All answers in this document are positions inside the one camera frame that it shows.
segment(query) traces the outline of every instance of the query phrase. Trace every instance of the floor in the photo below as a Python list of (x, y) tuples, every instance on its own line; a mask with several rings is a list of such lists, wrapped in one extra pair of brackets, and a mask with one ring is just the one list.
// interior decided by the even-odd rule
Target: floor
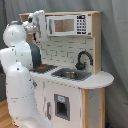
[(8, 113), (7, 101), (0, 102), (0, 128), (17, 128), (12, 125), (12, 119)]

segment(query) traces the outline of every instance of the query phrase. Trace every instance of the toy kitchen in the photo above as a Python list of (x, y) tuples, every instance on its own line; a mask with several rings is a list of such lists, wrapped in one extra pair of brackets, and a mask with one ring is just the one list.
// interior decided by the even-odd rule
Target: toy kitchen
[[(20, 14), (21, 21), (28, 16)], [(41, 67), (31, 71), (40, 114), (53, 128), (105, 128), (105, 87), (114, 77), (101, 71), (101, 12), (45, 16), (48, 41), (27, 37), (43, 56)]]

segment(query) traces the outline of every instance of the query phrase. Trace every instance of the kitchen faucet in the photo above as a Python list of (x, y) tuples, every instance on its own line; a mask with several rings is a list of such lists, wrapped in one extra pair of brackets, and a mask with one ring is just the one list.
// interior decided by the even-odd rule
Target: kitchen faucet
[(86, 55), (88, 56), (88, 58), (89, 58), (89, 60), (90, 60), (90, 65), (93, 65), (92, 56), (91, 56), (88, 52), (82, 51), (82, 52), (80, 52), (80, 53), (78, 54), (78, 63), (76, 64), (77, 70), (83, 70), (83, 69), (85, 69), (85, 64), (82, 64), (82, 63), (80, 62), (80, 58), (81, 58), (81, 56), (82, 56), (83, 54), (86, 54)]

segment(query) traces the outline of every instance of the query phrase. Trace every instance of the white countertop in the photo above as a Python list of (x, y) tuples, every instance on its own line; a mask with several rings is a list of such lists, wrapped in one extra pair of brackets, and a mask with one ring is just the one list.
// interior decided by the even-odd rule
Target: white countertop
[(96, 75), (92, 74), (90, 77), (88, 77), (87, 79), (85, 79), (83, 81), (67, 80), (67, 79), (63, 79), (63, 78), (53, 77), (51, 75), (51, 73), (53, 73), (61, 68), (64, 68), (64, 67), (57, 67), (45, 74), (39, 74), (39, 73), (35, 73), (35, 72), (31, 72), (30, 74), (32, 76), (42, 77), (45, 80), (62, 82), (64, 84), (68, 84), (70, 86), (84, 88), (84, 89), (103, 88), (103, 87), (111, 85), (114, 81), (114, 77), (111, 74), (104, 72), (104, 71), (100, 71)]

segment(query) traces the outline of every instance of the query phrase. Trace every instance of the tile backsplash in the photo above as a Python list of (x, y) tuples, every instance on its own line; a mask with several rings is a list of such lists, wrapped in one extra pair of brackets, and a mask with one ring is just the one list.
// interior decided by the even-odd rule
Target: tile backsplash
[[(75, 67), (78, 54), (87, 51), (93, 56), (93, 39), (84, 36), (49, 37), (49, 41), (35, 43), (43, 54), (43, 63)], [(89, 58), (82, 55), (81, 62), (86, 62), (86, 70), (92, 71)]]

